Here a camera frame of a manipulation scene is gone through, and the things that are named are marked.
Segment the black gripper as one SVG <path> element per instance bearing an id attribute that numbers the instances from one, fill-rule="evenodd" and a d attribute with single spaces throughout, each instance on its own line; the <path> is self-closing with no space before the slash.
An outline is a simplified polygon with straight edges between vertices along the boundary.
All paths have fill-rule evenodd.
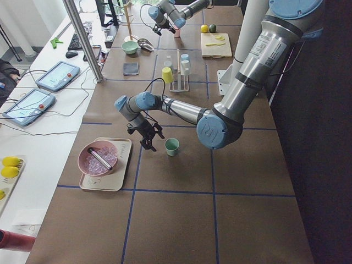
<path id="1" fill-rule="evenodd" d="M 156 18 L 155 22 L 156 24 L 152 28 L 152 31 L 157 35 L 162 35 L 161 29 L 167 29 L 172 34 L 176 33 L 176 29 L 170 25 L 169 21 L 166 18 Z"/>
<path id="2" fill-rule="evenodd" d="M 129 120 L 126 126 L 128 134 L 131 135 L 137 131 L 143 137 L 142 140 L 140 140 L 140 144 L 145 150 L 156 151 L 156 148 L 152 144 L 152 138 L 150 138 L 154 137 L 155 133 L 158 134 L 161 139 L 164 139 L 162 127 L 158 123 L 151 125 L 143 115 L 137 115 L 134 119 Z"/>

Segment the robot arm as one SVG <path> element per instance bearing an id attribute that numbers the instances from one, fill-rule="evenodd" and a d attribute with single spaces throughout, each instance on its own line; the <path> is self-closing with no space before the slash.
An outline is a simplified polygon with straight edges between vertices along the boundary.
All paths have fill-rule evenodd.
<path id="1" fill-rule="evenodd" d="M 159 36 L 162 35 L 162 29 L 176 34 L 176 31 L 181 29 L 194 14 L 212 6 L 213 1 L 199 0 L 190 3 L 182 10 L 178 10 L 175 1 L 160 1 L 157 5 L 148 8 L 149 17 L 155 22 L 152 31 Z"/>
<path id="2" fill-rule="evenodd" d="M 158 124 L 150 124 L 143 111 L 159 110 L 196 125 L 199 141 L 209 149 L 220 149 L 242 134 L 244 113 L 263 88 L 282 54 L 302 37 L 319 32 L 324 1 L 263 1 L 264 10 L 250 19 L 258 3 L 248 1 L 244 25 L 253 22 L 249 53 L 239 69 L 231 65 L 230 82 L 222 100 L 211 109 L 201 108 L 148 91 L 115 101 L 116 109 L 128 121 L 128 133 L 142 136 L 143 148 L 153 149 L 152 140 L 161 135 Z"/>

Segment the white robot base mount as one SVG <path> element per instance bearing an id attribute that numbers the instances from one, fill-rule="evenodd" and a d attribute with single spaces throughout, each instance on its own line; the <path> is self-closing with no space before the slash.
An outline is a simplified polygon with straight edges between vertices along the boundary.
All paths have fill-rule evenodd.
<path id="1" fill-rule="evenodd" d="M 262 31 L 261 21 L 268 9 L 268 0 L 247 1 L 233 62 L 226 70 L 218 70 L 217 72 L 220 95 L 225 95 L 233 84 L 235 76 Z"/>

